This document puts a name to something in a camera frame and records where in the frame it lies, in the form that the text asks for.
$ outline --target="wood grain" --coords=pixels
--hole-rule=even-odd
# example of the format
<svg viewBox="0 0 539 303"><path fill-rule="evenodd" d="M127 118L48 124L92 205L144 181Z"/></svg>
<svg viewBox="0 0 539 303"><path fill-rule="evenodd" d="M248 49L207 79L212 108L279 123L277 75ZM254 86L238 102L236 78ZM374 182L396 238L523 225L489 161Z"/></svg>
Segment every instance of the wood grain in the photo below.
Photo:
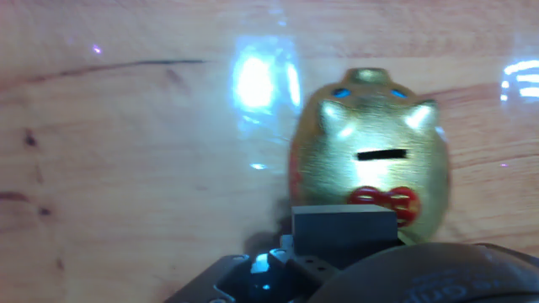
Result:
<svg viewBox="0 0 539 303"><path fill-rule="evenodd" d="M278 231L296 114L245 125L234 65L246 51L286 53L303 97L376 66L436 98L453 178L438 239L539 254L539 98L515 77L537 72L504 73L536 59L537 9L0 1L0 302L160 302Z"/></svg>

